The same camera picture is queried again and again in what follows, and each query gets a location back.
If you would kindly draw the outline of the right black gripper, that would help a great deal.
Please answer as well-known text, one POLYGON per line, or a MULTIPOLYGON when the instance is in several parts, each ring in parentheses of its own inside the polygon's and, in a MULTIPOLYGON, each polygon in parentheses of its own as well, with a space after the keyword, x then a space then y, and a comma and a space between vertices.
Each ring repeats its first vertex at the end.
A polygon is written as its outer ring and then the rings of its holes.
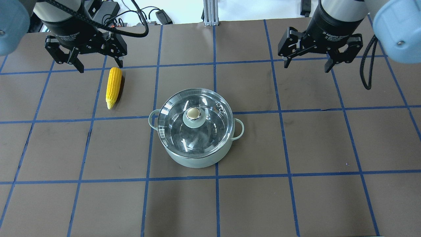
POLYGON ((364 2, 319 2, 304 32, 288 27, 278 43, 278 56, 288 68, 292 59, 307 53, 328 55, 324 72, 340 63, 352 63, 363 47, 362 34, 354 34, 364 19, 364 2), (340 48, 347 45, 345 51, 340 48))

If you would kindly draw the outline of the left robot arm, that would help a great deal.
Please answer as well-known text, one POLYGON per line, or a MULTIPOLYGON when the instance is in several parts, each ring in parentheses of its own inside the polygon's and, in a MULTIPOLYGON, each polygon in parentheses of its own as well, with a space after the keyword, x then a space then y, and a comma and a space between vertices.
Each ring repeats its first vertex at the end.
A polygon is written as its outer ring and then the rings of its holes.
POLYGON ((81 0, 2 0, 0 7, 1 56, 14 52, 36 15, 51 31, 45 49, 57 64, 69 64, 84 72, 79 55, 100 53, 112 57, 119 68, 127 45, 115 31, 102 33, 81 0))

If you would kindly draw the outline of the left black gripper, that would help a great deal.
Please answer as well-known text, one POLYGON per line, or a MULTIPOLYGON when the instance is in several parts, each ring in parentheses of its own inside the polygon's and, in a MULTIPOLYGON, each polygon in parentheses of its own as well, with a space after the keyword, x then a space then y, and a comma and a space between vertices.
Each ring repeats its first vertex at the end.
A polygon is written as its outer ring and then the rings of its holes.
POLYGON ((85 7, 40 7, 39 18, 51 31, 45 39, 45 49, 58 64, 67 63, 84 73, 78 55, 100 53, 113 57, 123 68, 123 57, 128 54, 127 44, 121 33, 101 32, 103 27, 94 21, 85 7))

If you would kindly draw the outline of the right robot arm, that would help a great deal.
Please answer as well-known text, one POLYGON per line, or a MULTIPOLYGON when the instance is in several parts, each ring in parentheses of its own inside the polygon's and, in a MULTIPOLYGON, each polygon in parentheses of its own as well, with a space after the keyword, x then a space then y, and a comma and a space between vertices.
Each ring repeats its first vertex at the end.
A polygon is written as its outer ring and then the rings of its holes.
POLYGON ((362 50, 363 19, 373 17, 374 36, 386 54, 402 64, 421 61, 421 2, 419 0, 320 0, 304 32, 289 27, 278 44, 278 55, 291 60, 307 53, 327 54, 325 72, 351 63, 362 50))

